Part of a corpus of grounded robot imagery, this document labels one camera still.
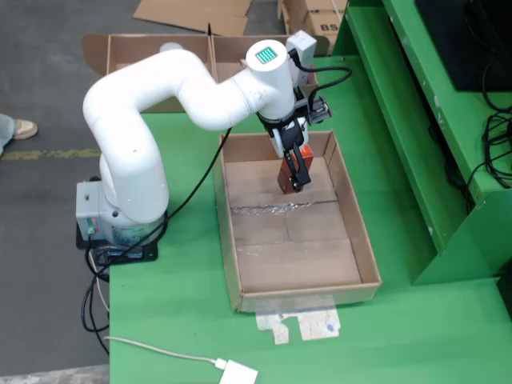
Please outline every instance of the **black monitor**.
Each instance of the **black monitor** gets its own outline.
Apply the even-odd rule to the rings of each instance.
[[[416,0],[457,90],[512,90],[512,0]]]

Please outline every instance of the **person's leg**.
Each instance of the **person's leg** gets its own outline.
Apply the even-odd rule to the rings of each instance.
[[[13,138],[16,131],[16,122],[13,118],[0,114],[0,156],[3,153],[3,147]]]

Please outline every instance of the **yellow floor line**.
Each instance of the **yellow floor line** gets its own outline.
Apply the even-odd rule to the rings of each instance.
[[[40,158],[99,158],[102,152],[96,149],[86,150],[15,150],[4,152],[1,162],[13,160],[39,160]]]

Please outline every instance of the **cardboard box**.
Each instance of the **cardboard box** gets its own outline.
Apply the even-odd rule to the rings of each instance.
[[[311,184],[284,195],[267,134],[234,134],[215,164],[215,194],[231,305],[300,310],[371,299],[382,284],[332,132],[310,132]]]
[[[214,34],[242,35],[250,0],[141,0],[134,18]]]
[[[246,53],[253,44],[263,39],[273,39],[286,44],[288,36],[212,36],[212,51],[214,54],[215,73],[217,74],[216,80],[223,82],[240,72],[244,66],[242,60],[246,58]],[[317,44],[315,56],[326,55],[328,44]],[[310,74],[309,81],[302,89],[309,95],[313,88],[318,85],[318,78],[316,74]]]
[[[330,0],[281,0],[278,15],[282,15],[288,34],[304,30],[319,42],[323,36],[326,56],[331,56],[348,1],[336,0],[334,4],[338,12]]]
[[[206,34],[87,34],[82,37],[86,63],[99,74],[110,74],[160,51],[166,42],[176,42],[194,52],[215,77],[210,37]],[[183,112],[172,97],[145,112]]]
[[[309,12],[304,20],[304,31],[308,34],[323,36],[338,36],[341,23],[336,14]]]

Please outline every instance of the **concrete floor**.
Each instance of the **concrete floor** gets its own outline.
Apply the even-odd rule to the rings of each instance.
[[[40,129],[0,159],[0,376],[108,362],[80,324],[90,274],[74,247],[75,185],[98,174],[82,100],[99,79],[80,37],[193,33],[133,19],[138,2],[0,1],[0,111]],[[275,15],[276,0],[253,0],[246,34],[284,34]],[[46,156],[56,150],[72,151]]]

